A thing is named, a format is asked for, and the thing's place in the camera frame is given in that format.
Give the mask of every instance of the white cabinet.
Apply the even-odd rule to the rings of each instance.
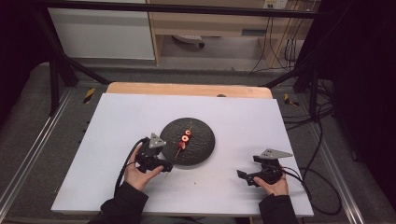
[[[141,3],[144,0],[95,0]],[[154,60],[147,12],[49,8],[65,53],[72,58]]]

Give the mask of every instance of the hand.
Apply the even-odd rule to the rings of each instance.
[[[289,195],[289,187],[288,182],[286,181],[286,174],[283,173],[282,177],[273,185],[267,184],[261,178],[255,176],[253,178],[254,182],[256,182],[260,187],[262,187],[268,195],[274,194],[278,195]]]
[[[132,153],[131,158],[129,159],[129,162],[134,162],[136,154],[141,147],[142,147],[142,145],[139,145],[137,148],[134,149],[134,153]],[[152,177],[158,175],[162,169],[163,169],[163,166],[159,166],[159,167],[155,168],[154,170],[152,170],[151,172],[144,174],[136,168],[136,163],[130,164],[125,169],[124,180],[125,180],[125,182],[130,184],[135,189],[142,191],[143,188],[150,181],[150,179]]]

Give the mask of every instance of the table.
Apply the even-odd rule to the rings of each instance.
[[[211,97],[219,94],[228,97]],[[264,191],[249,187],[236,170],[259,171],[252,156],[268,147],[292,152],[277,102],[271,98],[268,89],[256,87],[110,84],[51,209],[64,214],[97,213],[112,197],[134,143],[151,132],[159,134],[174,119],[193,117],[213,130],[212,155],[192,167],[175,166],[166,178],[165,174],[153,178],[144,190],[149,195],[144,214],[259,216]],[[294,157],[280,162],[298,172]],[[313,216],[301,184],[288,180],[296,215]]]

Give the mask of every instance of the red object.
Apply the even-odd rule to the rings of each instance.
[[[178,143],[178,148],[184,150],[184,149],[186,148],[186,143],[185,143],[185,142],[182,142],[182,141],[179,142],[179,143]]]
[[[187,135],[188,137],[191,136],[191,131],[190,130],[186,130],[186,132],[184,132],[185,135]]]
[[[189,140],[190,140],[190,138],[189,138],[187,135],[183,135],[183,136],[181,137],[181,141],[183,141],[183,142],[185,142],[185,143],[189,142]]]

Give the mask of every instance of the power strip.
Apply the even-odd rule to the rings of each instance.
[[[285,9],[288,0],[265,0],[262,8]]]

